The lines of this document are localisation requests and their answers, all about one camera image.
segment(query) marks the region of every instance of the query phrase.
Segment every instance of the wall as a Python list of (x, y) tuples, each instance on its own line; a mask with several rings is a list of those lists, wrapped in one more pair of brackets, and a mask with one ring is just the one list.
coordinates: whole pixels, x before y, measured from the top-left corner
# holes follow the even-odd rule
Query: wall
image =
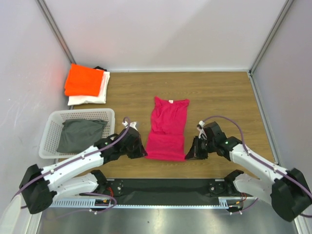
[(50, 113), (67, 109), (70, 64), (34, 0), (1, 1), (0, 22), (1, 215), (27, 167), (52, 163), (39, 158), (39, 143)]
[(285, 0), (46, 0), (77, 63), (248, 70)]
[(301, 170), (312, 189), (311, 9), (310, 0), (294, 1), (254, 79), (282, 164)]

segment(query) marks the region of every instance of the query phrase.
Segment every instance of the metal floor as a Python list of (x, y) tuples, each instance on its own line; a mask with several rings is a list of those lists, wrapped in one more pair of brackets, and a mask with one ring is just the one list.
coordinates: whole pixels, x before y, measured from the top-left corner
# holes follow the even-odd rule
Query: metal floor
[(112, 209), (94, 215), (71, 214), (72, 208), (44, 212), (37, 234), (297, 234), (294, 223), (282, 220), (259, 201), (243, 215), (218, 209)]

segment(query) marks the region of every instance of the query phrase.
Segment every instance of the stack of folded clothes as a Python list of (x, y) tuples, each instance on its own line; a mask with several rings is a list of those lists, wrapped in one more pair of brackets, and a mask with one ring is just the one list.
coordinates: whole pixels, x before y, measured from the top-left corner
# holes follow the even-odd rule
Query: stack of folded clothes
[(65, 84), (68, 105), (106, 103), (106, 91), (110, 73), (100, 67), (95, 69), (72, 64)]

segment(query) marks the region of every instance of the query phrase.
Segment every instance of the white plastic basket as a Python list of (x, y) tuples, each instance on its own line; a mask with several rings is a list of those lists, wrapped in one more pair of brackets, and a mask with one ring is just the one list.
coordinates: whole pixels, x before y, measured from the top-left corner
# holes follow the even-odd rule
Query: white plastic basket
[(68, 158), (75, 154), (58, 153), (63, 122), (67, 119), (102, 119), (107, 121), (102, 137), (108, 137), (115, 131), (115, 112), (112, 109), (83, 109), (53, 112), (45, 125), (40, 142), (39, 156), (42, 158)]

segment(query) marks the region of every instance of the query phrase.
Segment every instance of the clothing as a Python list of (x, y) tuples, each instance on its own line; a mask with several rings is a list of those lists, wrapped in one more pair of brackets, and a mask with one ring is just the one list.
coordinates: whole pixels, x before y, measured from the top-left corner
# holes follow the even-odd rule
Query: clothing
[(65, 83), (66, 96), (98, 96), (104, 71), (72, 64)]
[(103, 79), (101, 83), (101, 88), (98, 97), (95, 96), (70, 96), (68, 98), (68, 105), (80, 105), (84, 103), (97, 103), (97, 104), (105, 104), (106, 103), (106, 91), (107, 85), (110, 78), (109, 72), (104, 72)]
[(107, 122), (102, 119), (68, 119), (63, 125), (57, 152), (78, 154), (102, 138)]
[(162, 100), (155, 97), (152, 111), (152, 129), (146, 152), (149, 159), (184, 161), (184, 127), (190, 101)]

